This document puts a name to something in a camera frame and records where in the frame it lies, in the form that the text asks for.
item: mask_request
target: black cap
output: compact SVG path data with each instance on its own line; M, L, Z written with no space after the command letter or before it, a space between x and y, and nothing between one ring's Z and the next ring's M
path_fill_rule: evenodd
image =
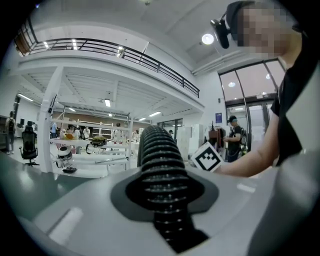
M236 1L230 3L226 8L225 20L230 28L230 33L233 38L237 42L239 47L244 46L244 36L242 29L243 27L238 28L238 12L241 8L246 7L248 5L254 4L254 1Z
M229 123L232 123L234 121L237 121L237 117L235 115L232 115L229 117Z

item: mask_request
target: man wearing black cap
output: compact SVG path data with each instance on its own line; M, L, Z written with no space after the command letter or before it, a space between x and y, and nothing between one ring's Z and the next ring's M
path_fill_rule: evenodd
M237 118L232 115L229 118L229 123L232 126L229 137L224 138L228 142L228 163L232 163L238 159L240 152L241 127L238 125Z
M274 114L262 145L237 161L223 165L216 171L218 173L250 177L267 169L277 157L277 165L280 165L302 150L287 112L300 99L319 64L315 54L317 47L299 25L289 27L287 22L281 21L280 13L279 8L268 8L265 2L237 1L227 7L226 21L237 45L268 58L281 59L286 73L272 104Z

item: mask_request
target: black t-shirt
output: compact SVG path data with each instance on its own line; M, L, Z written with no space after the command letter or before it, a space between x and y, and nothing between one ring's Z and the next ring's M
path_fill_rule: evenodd
M236 134L241 135L241 127L239 125L233 127L233 129L230 132L229 137L233 138ZM235 153L240 149L240 140L239 141L229 141L228 142L228 151L229 153Z
M299 97L304 87L312 76L318 59L312 51L311 44L306 36L302 36L302 49L294 62L293 67L289 68L283 78L271 110L279 117L278 124L278 144L280 165L287 157L297 154L302 150L300 141L286 117L287 111Z

